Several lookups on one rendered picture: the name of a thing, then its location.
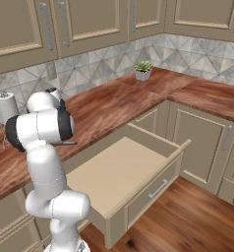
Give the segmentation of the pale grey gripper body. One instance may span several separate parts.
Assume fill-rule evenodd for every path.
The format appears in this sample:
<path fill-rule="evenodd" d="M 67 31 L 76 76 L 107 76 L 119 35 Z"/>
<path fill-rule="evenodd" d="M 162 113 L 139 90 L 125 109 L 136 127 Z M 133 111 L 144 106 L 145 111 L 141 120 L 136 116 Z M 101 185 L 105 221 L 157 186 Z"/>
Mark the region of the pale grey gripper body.
<path fill-rule="evenodd" d="M 74 146 L 77 145 L 78 142 L 54 142 L 51 143 L 52 146 Z"/>

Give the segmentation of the white paper towel roll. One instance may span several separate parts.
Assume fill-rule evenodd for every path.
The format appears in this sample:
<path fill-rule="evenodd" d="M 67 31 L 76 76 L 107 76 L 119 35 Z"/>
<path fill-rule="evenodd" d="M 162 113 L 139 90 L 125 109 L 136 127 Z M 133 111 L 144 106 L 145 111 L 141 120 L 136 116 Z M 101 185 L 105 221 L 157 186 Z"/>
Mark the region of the white paper towel roll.
<path fill-rule="evenodd" d="M 15 96 L 12 93 L 3 92 L 0 94 L 0 115 L 2 123 L 6 122 L 13 116 L 18 115 L 19 110 L 17 107 Z"/>

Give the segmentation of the green plant in white pot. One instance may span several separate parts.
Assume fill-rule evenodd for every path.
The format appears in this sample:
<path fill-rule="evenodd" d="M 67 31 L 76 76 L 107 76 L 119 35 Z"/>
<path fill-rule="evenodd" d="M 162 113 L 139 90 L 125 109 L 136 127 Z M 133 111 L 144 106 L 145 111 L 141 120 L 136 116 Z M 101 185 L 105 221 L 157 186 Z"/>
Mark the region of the green plant in white pot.
<path fill-rule="evenodd" d="M 139 81 L 149 79 L 152 70 L 152 64 L 149 61 L 139 61 L 134 66 L 135 76 Z"/>

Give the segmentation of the grey wall outlet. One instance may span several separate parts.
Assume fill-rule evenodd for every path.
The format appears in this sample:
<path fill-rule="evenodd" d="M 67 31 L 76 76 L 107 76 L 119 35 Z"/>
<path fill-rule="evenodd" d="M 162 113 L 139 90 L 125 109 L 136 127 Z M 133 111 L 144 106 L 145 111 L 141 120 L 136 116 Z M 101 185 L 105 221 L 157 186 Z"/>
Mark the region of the grey wall outlet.
<path fill-rule="evenodd" d="M 49 81 L 57 78 L 55 62 L 51 61 L 46 63 L 46 75 Z"/>

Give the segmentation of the beige open drawer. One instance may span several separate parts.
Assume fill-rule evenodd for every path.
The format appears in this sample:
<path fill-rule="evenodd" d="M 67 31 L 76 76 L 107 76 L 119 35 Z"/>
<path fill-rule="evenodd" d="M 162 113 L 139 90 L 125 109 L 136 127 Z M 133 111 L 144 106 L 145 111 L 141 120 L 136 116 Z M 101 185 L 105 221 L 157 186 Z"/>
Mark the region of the beige open drawer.
<path fill-rule="evenodd" d="M 68 187 L 88 194 L 88 221 L 110 249 L 179 176 L 190 142 L 177 145 L 127 124 L 64 162 Z M 165 189 L 148 197 L 154 181 Z"/>

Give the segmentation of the beige wall cupboard door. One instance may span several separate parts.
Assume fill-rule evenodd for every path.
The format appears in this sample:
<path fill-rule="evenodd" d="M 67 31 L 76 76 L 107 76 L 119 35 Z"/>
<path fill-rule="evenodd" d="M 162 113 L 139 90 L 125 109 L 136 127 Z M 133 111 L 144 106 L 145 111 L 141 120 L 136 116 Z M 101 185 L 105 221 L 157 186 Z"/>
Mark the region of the beige wall cupboard door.
<path fill-rule="evenodd" d="M 64 47 L 62 12 L 66 6 L 70 46 Z M 60 58 L 108 47 L 128 40 L 129 0 L 50 0 Z"/>
<path fill-rule="evenodd" d="M 53 50 L 39 3 L 47 6 Z M 50 0 L 0 0 L 0 74 L 58 58 Z"/>
<path fill-rule="evenodd" d="M 234 42 L 234 0 L 167 0 L 166 33 Z"/>
<path fill-rule="evenodd" d="M 166 14 L 167 0 L 137 0 L 136 29 L 130 32 L 132 26 L 132 4 L 128 4 L 128 40 L 140 39 L 162 33 Z"/>

